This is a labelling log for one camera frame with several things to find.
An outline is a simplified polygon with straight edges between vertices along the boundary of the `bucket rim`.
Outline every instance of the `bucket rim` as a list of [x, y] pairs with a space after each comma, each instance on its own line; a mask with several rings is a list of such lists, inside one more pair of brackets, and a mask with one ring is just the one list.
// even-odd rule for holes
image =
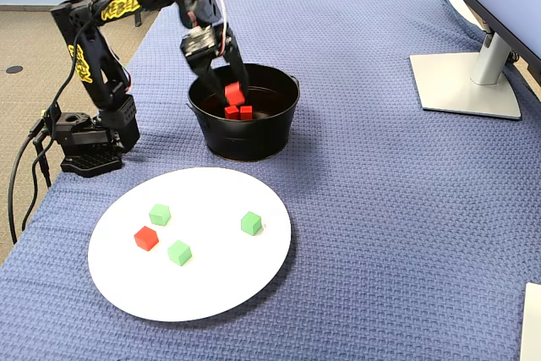
[[[235, 118], [221, 118], [219, 116], [215, 116], [214, 114], [210, 114], [206, 111], [204, 111], [203, 109], [201, 109], [199, 106], [197, 106], [193, 101], [192, 101], [192, 97], [190, 95], [190, 91], [192, 89], [192, 86], [194, 85], [195, 82], [197, 82], [199, 80], [196, 79], [194, 82], [192, 82], [192, 84], [190, 85], [189, 89], [188, 89], [188, 100], [189, 100], [189, 104], [192, 108], [194, 109], [197, 109], [198, 112], [201, 112], [205, 115], [205, 117], [210, 117], [210, 118], [217, 118], [218, 120], [227, 120], [228, 122], [240, 122], [240, 123], [250, 123], [250, 122], [260, 122], [260, 121], [263, 121], [263, 120], [268, 120], [270, 118], [278, 118], [280, 117], [282, 114], [286, 114], [287, 112], [289, 112], [291, 109], [294, 109], [297, 104], [298, 104], [298, 100], [301, 98], [301, 86], [300, 86], [300, 83], [298, 81], [297, 78], [295, 78], [293, 75], [290, 75], [290, 74], [287, 74], [285, 73], [284, 71], [282, 71], [281, 69], [278, 69], [278, 68], [275, 68], [275, 67], [269, 67], [268, 65], [263, 65], [261, 63], [245, 63], [244, 65], [248, 65], [248, 66], [259, 66], [259, 67], [264, 67], [264, 68], [271, 68], [271, 69], [274, 69], [276, 71], [279, 71], [281, 72], [282, 74], [286, 75], [289, 79], [291, 79], [293, 81], [293, 83], [297, 86], [297, 98], [295, 99], [295, 102], [292, 103], [292, 105], [290, 107], [288, 107], [286, 110], [284, 110], [283, 112], [280, 112], [278, 114], [275, 114], [274, 116], [269, 116], [267, 118], [253, 118], [251, 120], [237, 120]], [[228, 68], [229, 65], [223, 65], [221, 67], [218, 67], [216, 69], [220, 69], [220, 68]]]

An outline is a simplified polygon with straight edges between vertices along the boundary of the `monitor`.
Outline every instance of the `monitor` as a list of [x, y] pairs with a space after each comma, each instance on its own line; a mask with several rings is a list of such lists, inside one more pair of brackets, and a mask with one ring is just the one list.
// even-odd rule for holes
[[[464, 1], [494, 34], [487, 36], [479, 53], [441, 54], [432, 58], [412, 56], [413, 72], [424, 108], [520, 118], [516, 98], [501, 70], [513, 49], [528, 63], [533, 77], [541, 80], [541, 3], [539, 0]], [[443, 84], [442, 90], [437, 76], [445, 76], [443, 66], [447, 71], [452, 68], [453, 73], [461, 75], [461, 78], [452, 80], [452, 84]]]

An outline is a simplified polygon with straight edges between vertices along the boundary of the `silver monitor base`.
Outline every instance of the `silver monitor base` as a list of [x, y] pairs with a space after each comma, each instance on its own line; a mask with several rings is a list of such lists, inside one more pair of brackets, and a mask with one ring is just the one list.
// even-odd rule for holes
[[515, 93], [503, 74], [495, 85], [472, 82], [478, 56], [479, 52], [412, 55], [423, 109], [520, 119]]

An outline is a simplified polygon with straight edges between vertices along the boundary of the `robotic arm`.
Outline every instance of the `robotic arm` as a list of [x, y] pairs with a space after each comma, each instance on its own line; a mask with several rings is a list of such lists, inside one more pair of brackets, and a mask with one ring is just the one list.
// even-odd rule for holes
[[[191, 29], [181, 50], [190, 68], [224, 103], [224, 89], [210, 64], [217, 57], [230, 63], [241, 90], [248, 96], [249, 79], [227, 19], [221, 20], [217, 0], [68, 0], [52, 10], [73, 57], [77, 52], [78, 74], [100, 113], [61, 113], [58, 105], [46, 112], [46, 125], [56, 126], [55, 140], [65, 158], [61, 168], [83, 177], [119, 169], [122, 153], [139, 139], [134, 98], [128, 93], [131, 78], [108, 46], [100, 27], [141, 9], [156, 10], [178, 5], [182, 24]], [[77, 37], [77, 49], [74, 49]]]

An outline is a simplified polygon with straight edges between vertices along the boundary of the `black bucket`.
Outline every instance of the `black bucket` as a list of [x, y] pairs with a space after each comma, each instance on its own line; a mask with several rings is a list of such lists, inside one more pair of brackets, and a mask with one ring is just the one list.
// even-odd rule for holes
[[[245, 66], [250, 83], [246, 105], [254, 109], [253, 120], [225, 118], [223, 104], [199, 79], [189, 88], [189, 101], [214, 154], [234, 161], [258, 161], [286, 146], [300, 89], [295, 78], [279, 69], [254, 63]], [[229, 66], [215, 72], [223, 86], [237, 81]]]

